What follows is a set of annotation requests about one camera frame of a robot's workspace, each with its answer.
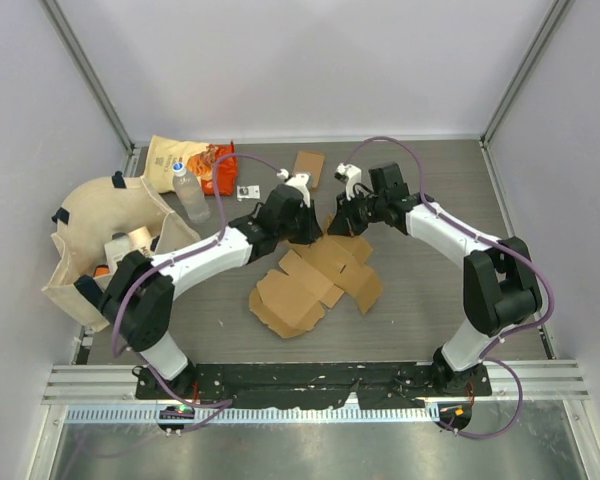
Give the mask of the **small cardboard box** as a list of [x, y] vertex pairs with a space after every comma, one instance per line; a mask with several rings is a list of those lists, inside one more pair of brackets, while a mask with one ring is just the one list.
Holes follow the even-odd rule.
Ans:
[[325, 158], [326, 155], [321, 152], [299, 151], [296, 155], [293, 173], [309, 174], [311, 177], [309, 189], [316, 190], [319, 185]]

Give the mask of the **large cardboard box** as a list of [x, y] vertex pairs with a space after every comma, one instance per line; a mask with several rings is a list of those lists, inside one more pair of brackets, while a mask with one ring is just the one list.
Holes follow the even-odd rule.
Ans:
[[324, 235], [311, 245], [290, 244], [278, 267], [250, 292], [250, 311], [282, 339], [311, 331], [345, 294], [365, 315], [384, 289], [368, 264], [372, 253], [362, 236]]

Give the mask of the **small white tag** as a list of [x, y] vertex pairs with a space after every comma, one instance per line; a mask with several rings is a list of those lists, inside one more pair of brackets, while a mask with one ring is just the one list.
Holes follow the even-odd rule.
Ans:
[[258, 185], [238, 186], [236, 190], [236, 198], [238, 201], [243, 200], [259, 200], [260, 187]]

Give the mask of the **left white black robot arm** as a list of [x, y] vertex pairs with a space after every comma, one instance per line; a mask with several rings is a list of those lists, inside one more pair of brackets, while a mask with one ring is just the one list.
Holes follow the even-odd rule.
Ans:
[[197, 380], [192, 361], [169, 333], [174, 301], [224, 271], [253, 263], [278, 244], [310, 245], [322, 236], [315, 202], [295, 187], [279, 185], [265, 202], [217, 234], [168, 254], [126, 255], [101, 294], [98, 310], [147, 363], [170, 398], [185, 397]]

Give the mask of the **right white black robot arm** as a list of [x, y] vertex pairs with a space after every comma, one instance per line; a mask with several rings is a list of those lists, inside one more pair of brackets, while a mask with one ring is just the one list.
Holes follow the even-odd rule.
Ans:
[[426, 194], [410, 192], [395, 163], [370, 169], [370, 185], [362, 184], [361, 175], [352, 164], [337, 166], [335, 177], [345, 190], [336, 198], [329, 234], [354, 237], [372, 223], [384, 223], [434, 248], [462, 272], [465, 318], [435, 351], [431, 366], [432, 387], [455, 394], [475, 372], [484, 350], [542, 307], [528, 247], [517, 237], [486, 235]]

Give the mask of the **white box in bag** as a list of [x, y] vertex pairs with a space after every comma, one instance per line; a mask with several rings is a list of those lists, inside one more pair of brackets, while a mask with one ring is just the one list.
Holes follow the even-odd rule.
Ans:
[[105, 257], [110, 273], [115, 273], [119, 263], [131, 251], [131, 240], [126, 236], [112, 239], [104, 245]]

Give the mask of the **clear plastic water bottle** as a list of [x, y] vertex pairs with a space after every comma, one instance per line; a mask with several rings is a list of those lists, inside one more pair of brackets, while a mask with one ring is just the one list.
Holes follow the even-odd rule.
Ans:
[[189, 220], [196, 224], [205, 222], [210, 216], [210, 209], [197, 177], [182, 162], [176, 162], [172, 172], [174, 192]]

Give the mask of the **beige orange snack bag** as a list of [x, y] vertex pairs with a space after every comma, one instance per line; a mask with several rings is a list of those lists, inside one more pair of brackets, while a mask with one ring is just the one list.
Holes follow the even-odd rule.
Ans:
[[228, 158], [213, 173], [216, 161], [235, 152], [233, 142], [217, 145], [204, 142], [179, 141], [154, 135], [149, 144], [145, 168], [142, 174], [160, 194], [173, 192], [173, 165], [181, 162], [199, 181], [205, 195], [213, 195], [213, 179], [217, 179], [221, 196], [234, 193], [238, 176], [238, 160]]

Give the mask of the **beige canvas tote bag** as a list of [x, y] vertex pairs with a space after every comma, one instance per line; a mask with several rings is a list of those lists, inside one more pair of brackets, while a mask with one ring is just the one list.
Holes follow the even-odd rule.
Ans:
[[95, 332], [109, 326], [75, 286], [106, 263], [105, 244], [117, 233], [148, 229], [157, 240], [157, 254], [197, 243], [201, 236], [190, 228], [142, 177], [119, 173], [88, 181], [69, 194], [53, 218], [51, 239], [60, 255], [43, 293], [61, 310]]

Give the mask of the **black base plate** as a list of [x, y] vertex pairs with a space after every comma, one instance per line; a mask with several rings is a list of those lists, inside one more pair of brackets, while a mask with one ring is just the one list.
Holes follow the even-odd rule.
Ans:
[[487, 369], [478, 365], [451, 380], [421, 362], [199, 363], [190, 364], [165, 390], [146, 366], [136, 366], [139, 400], [192, 400], [236, 409], [339, 409], [355, 394], [361, 409], [411, 408], [426, 398], [488, 397]]

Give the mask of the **right aluminium frame post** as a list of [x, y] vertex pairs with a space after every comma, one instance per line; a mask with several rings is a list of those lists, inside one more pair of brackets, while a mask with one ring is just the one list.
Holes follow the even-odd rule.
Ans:
[[554, 0], [551, 2], [547, 13], [532, 37], [518, 68], [509, 81], [493, 115], [480, 137], [480, 144], [483, 148], [487, 148], [492, 143], [498, 129], [513, 106], [514, 101], [529, 80], [546, 48], [573, 4], [573, 0]]

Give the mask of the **aluminium frame post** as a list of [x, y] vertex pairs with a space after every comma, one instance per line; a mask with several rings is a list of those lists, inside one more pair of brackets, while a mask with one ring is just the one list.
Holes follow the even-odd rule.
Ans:
[[120, 116], [82, 47], [78, 36], [70, 25], [60, 3], [56, 0], [40, 0], [39, 4], [50, 20], [51, 25], [58, 34], [71, 60], [94, 97], [96, 104], [101, 109], [109, 125], [112, 127], [123, 150], [130, 155], [134, 151], [135, 144], [124, 127]]
[[509, 81], [493, 115], [480, 137], [480, 144], [483, 148], [487, 148], [492, 143], [498, 129], [513, 106], [514, 101], [529, 80], [546, 48], [573, 4], [573, 0], [554, 0], [551, 2], [547, 13], [532, 37], [518, 68]]

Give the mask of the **left aluminium frame post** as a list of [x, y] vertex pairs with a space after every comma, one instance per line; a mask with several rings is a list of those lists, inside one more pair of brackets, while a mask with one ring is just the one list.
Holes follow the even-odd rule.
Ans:
[[101, 109], [109, 125], [112, 127], [123, 150], [130, 155], [134, 151], [135, 144], [124, 127], [120, 116], [82, 47], [78, 36], [70, 25], [60, 3], [56, 0], [40, 0], [39, 4], [50, 20], [51, 25], [58, 34], [71, 60], [94, 97], [96, 104]]

